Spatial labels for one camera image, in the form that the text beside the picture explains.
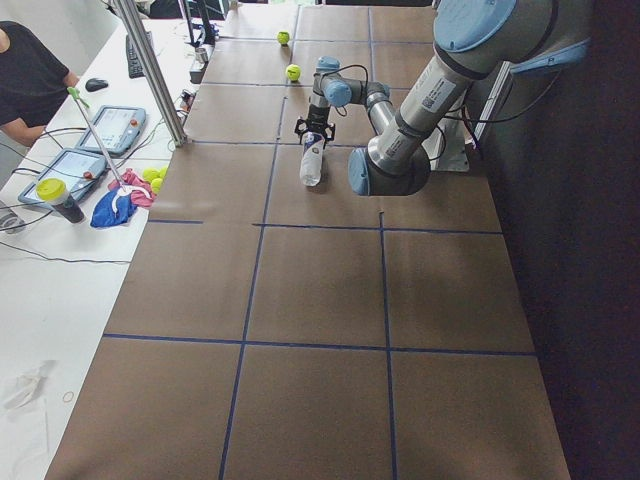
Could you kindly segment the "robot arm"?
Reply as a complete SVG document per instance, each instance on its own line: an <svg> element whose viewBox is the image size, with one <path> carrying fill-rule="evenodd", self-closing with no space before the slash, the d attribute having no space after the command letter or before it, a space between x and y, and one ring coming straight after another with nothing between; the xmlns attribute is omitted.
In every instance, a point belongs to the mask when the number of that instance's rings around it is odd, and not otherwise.
<svg viewBox="0 0 640 480"><path fill-rule="evenodd" d="M426 184L431 160L423 144L467 88L503 63L518 71L554 72L581 61L590 39L590 1L439 1L434 55L403 103L394 107L386 85L342 76L340 62L318 59L309 110L295 132L304 149L299 177L321 180L324 146L335 127L332 108L366 108L376 135L354 149L349 183L360 196L407 196Z"/></svg>

